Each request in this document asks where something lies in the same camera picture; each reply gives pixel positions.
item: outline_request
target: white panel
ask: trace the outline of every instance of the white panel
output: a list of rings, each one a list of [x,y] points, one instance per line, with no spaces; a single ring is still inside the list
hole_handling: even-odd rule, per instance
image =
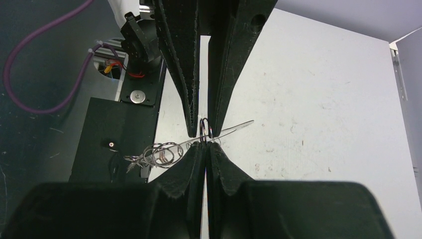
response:
[[[403,117],[409,139],[419,197],[422,203],[422,30],[397,42],[400,69],[407,99],[402,99]]]
[[[276,8],[389,42],[422,26],[421,0],[278,0]]]
[[[204,79],[207,59],[201,60]],[[182,142],[186,124],[169,74],[164,87],[156,141]],[[227,156],[247,174],[361,183],[397,238],[422,238],[387,42],[275,9],[240,75],[223,128],[248,120],[255,124],[222,139]],[[159,173],[154,169],[151,179]]]

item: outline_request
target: purple cable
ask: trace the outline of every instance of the purple cable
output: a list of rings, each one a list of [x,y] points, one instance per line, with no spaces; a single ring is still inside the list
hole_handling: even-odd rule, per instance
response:
[[[18,53],[22,50],[22,48],[24,48],[25,45],[27,45],[28,43],[30,43],[34,38],[36,38],[37,36],[43,34],[44,32],[48,31],[49,29],[61,24],[62,22],[69,20],[70,18],[76,16],[77,14],[79,14],[80,12],[82,12],[84,9],[86,9],[90,4],[92,4],[94,2],[94,0],[87,0],[85,3],[83,3],[82,5],[80,5],[78,8],[76,8],[75,10],[69,12],[66,15],[63,15],[61,17],[59,17],[58,19],[50,22],[49,24],[37,29],[36,31],[34,31],[33,33],[29,34],[26,38],[24,38],[17,46],[15,46],[15,48],[12,50],[12,52],[9,54],[7,61],[4,65],[4,69],[3,69],[3,85],[4,88],[6,89],[7,94],[9,95],[10,99],[17,105],[19,106],[21,109],[33,113],[33,114],[50,114],[53,112],[56,112],[60,109],[62,109],[63,107],[65,107],[70,100],[72,99],[72,97],[75,95],[76,90],[78,89],[79,85],[82,82],[82,78],[85,74],[85,71],[87,70],[87,66],[90,63],[90,60],[92,59],[92,57],[94,56],[94,52],[97,51],[100,47],[106,47],[108,49],[110,49],[113,54],[115,55],[116,58],[118,58],[118,54],[115,51],[115,49],[108,45],[108,44],[103,44],[103,45],[96,45],[95,47],[92,48],[92,52],[89,52],[88,56],[85,58],[85,61],[82,65],[82,68],[79,72],[78,78],[76,80],[76,83],[73,87],[73,89],[71,90],[70,94],[66,97],[66,99],[61,102],[59,105],[51,108],[51,109],[47,109],[47,110],[37,110],[37,109],[33,109],[30,108],[28,106],[26,106],[24,103],[22,103],[14,94],[11,85],[10,85],[10,69],[13,65],[13,62],[16,58],[16,56],[18,55]]]

